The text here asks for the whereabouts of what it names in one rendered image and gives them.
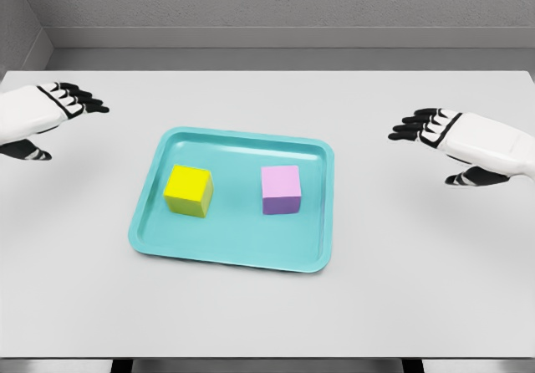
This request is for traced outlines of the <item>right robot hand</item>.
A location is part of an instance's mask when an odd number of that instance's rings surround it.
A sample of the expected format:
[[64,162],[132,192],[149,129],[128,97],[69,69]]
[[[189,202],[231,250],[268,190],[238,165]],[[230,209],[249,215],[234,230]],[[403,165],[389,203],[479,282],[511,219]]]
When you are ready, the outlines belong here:
[[469,168],[448,176],[455,187],[487,187],[526,176],[535,182],[535,136],[487,117],[444,108],[416,110],[388,134],[441,151]]

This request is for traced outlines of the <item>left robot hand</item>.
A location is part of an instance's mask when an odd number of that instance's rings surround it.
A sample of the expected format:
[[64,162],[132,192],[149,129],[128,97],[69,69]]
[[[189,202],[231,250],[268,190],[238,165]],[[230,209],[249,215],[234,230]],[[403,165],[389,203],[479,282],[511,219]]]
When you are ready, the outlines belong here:
[[26,85],[0,94],[0,155],[23,161],[49,161],[52,156],[29,139],[85,114],[110,108],[92,93],[67,82]]

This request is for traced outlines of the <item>yellow cube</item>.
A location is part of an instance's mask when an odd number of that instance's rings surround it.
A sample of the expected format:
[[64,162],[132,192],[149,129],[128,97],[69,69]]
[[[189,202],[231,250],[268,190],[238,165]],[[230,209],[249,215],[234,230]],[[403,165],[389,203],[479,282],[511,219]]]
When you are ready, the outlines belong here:
[[171,212],[204,218],[213,192],[212,176],[208,170],[174,165],[163,196]]

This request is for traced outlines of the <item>pink cube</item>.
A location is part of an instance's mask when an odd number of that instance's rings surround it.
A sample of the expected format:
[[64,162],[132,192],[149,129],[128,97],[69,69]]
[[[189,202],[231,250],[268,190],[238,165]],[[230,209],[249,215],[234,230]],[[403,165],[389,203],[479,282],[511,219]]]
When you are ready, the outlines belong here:
[[298,166],[262,166],[262,213],[299,212],[302,191]]

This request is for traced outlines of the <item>teal rectangular tray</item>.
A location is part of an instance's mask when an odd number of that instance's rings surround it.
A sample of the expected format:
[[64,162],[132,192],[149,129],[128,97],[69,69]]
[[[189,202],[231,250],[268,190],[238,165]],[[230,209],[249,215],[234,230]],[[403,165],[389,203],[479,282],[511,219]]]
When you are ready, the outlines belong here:
[[[175,165],[211,172],[206,217],[171,212],[164,188]],[[298,212],[262,212],[261,169],[297,166]],[[324,141],[176,127],[155,150],[128,232],[139,253],[254,268],[315,273],[331,257],[334,151]]]

